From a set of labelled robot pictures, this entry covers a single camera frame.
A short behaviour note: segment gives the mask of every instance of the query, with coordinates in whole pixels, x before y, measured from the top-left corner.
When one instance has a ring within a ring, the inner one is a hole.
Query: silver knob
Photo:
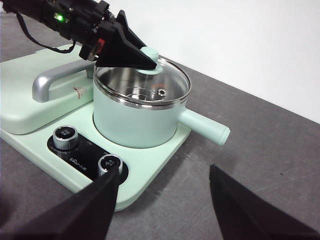
[[[59,126],[53,131],[53,144],[57,149],[73,149],[78,141],[78,132],[73,126]]]
[[[106,154],[98,161],[98,175],[101,177],[103,174],[110,171],[111,168],[118,167],[119,174],[122,173],[123,162],[122,159],[115,154]]]

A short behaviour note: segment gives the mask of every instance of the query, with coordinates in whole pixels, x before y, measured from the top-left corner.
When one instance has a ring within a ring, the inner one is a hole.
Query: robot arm
[[[121,10],[115,17],[109,11],[109,4],[103,0],[99,3],[94,0],[1,1],[3,9],[17,15],[26,36],[37,44],[39,43],[29,35],[21,14],[45,24],[74,43],[82,44],[79,56],[96,61],[98,67],[150,70],[157,65],[140,51],[145,44],[128,27],[125,12]]]

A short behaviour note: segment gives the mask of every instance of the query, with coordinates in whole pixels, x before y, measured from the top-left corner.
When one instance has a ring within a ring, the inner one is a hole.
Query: gray table surface
[[[43,43],[69,43],[33,20],[26,22]],[[39,49],[23,35],[14,15],[1,15],[2,62]],[[320,231],[320,125],[182,68],[193,83],[188,108],[229,126],[231,135],[217,146],[192,132],[139,199],[114,214],[106,239],[222,239],[209,189],[211,164]],[[0,173],[3,232],[72,195],[3,140]]]

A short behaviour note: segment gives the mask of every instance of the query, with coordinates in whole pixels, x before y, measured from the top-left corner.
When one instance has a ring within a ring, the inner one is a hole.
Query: mint green base station
[[[78,192],[92,180],[53,154],[47,147],[47,141],[54,129],[62,125],[75,127],[81,135],[106,151],[120,156],[127,164],[128,178],[119,186],[115,206],[115,210],[120,211],[138,199],[186,140],[191,130],[179,124],[176,133],[168,142],[152,148],[129,148],[109,141],[97,131],[93,123],[92,86],[87,82],[81,83],[84,81],[83,78],[86,78],[85,72],[68,77],[70,79],[67,82],[70,86],[62,80],[52,87],[52,91],[55,92],[60,87],[63,88],[65,96],[55,96],[44,103],[34,101],[32,83],[35,77],[43,71],[78,60],[78,50],[77,48],[67,57],[49,50],[41,50],[0,64],[1,138],[66,188]],[[86,89],[81,99],[78,99],[73,87]],[[15,129],[23,132],[37,124],[38,128],[29,133],[15,132]]]

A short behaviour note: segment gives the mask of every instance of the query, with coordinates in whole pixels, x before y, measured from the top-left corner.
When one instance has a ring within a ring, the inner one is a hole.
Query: metal screw
[[[165,96],[167,95],[167,92],[166,92],[166,90],[160,88],[160,89],[158,90],[158,95],[159,95],[160,97],[165,97]]]

